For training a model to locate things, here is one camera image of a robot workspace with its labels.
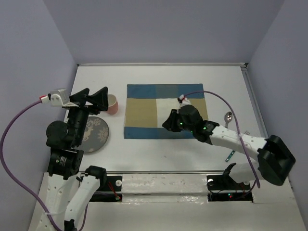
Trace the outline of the pink ceramic mug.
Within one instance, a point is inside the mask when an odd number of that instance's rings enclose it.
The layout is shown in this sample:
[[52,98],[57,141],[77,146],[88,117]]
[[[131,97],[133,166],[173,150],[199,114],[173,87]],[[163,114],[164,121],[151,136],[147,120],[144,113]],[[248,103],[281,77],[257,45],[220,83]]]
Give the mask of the pink ceramic mug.
[[118,112],[118,101],[115,95],[108,94],[108,109],[107,113],[109,115],[114,115]]

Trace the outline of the blue yellow checked placemat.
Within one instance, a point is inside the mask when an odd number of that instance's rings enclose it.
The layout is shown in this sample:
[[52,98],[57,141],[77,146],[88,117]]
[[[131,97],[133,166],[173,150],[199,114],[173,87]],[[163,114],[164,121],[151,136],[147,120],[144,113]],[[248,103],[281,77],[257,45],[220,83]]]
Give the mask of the blue yellow checked placemat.
[[125,139],[192,139],[187,131],[173,133],[162,127],[172,109],[177,109],[177,98],[188,97],[203,119],[208,120],[203,84],[128,84],[125,113]]

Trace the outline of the grey reindeer plate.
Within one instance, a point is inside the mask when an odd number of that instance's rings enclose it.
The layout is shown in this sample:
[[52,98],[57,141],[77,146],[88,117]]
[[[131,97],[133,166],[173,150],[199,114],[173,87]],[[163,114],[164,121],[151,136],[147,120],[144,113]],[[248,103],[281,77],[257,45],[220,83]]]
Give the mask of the grey reindeer plate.
[[82,143],[77,149],[83,150],[85,154],[96,152],[107,143],[109,133],[109,126],[105,120],[97,116],[89,116]]

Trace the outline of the teal handled metal spoon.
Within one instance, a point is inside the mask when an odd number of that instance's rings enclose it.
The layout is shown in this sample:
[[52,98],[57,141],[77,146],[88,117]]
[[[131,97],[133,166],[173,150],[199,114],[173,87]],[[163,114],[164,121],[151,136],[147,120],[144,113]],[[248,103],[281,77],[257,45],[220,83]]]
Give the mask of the teal handled metal spoon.
[[232,119],[233,119],[233,114],[232,114],[232,112],[231,112],[231,111],[227,112],[227,113],[225,114],[225,116],[224,116],[224,122],[225,122],[224,127],[225,127],[225,128],[228,128],[228,125],[229,125],[229,123],[232,121]]

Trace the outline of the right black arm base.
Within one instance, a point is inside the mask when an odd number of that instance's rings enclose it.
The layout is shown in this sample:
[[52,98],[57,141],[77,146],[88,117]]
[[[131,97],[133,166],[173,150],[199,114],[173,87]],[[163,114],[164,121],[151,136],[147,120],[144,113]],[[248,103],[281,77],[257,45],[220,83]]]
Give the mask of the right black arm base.
[[253,202],[251,185],[229,181],[223,182],[222,175],[207,175],[208,202]]

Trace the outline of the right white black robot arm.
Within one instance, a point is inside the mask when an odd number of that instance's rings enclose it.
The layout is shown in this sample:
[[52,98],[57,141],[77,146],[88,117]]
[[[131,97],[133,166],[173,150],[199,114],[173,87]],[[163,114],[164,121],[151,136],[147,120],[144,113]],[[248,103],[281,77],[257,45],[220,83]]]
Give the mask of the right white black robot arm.
[[192,105],[171,110],[162,126],[171,132],[188,131],[200,142],[245,155],[248,159],[246,163],[231,163],[224,170],[221,182],[228,189],[252,180],[265,180],[282,186],[296,162],[280,137],[238,134],[219,123],[204,120]]

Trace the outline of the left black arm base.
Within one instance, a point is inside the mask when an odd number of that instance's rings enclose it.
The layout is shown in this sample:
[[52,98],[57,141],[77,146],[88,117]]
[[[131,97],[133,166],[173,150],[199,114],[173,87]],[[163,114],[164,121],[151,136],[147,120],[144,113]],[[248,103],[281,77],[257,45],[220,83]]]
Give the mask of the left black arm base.
[[106,184],[96,190],[90,202],[122,202],[122,178],[121,175],[108,175]]

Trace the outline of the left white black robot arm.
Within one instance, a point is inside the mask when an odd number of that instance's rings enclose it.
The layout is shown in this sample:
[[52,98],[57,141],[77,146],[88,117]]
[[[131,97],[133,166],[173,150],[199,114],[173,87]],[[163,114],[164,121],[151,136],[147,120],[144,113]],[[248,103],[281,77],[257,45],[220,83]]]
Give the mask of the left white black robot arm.
[[48,164],[47,195],[44,212],[38,222],[38,231],[75,231],[80,218],[86,214],[87,205],[96,190],[106,186],[106,170],[90,166],[71,197],[84,155],[78,147],[82,144],[89,115],[108,109],[108,88],[103,87],[90,95],[85,88],[73,95],[66,89],[51,91],[42,97],[50,103],[68,110],[67,121],[54,121],[46,129],[46,145],[51,149]]

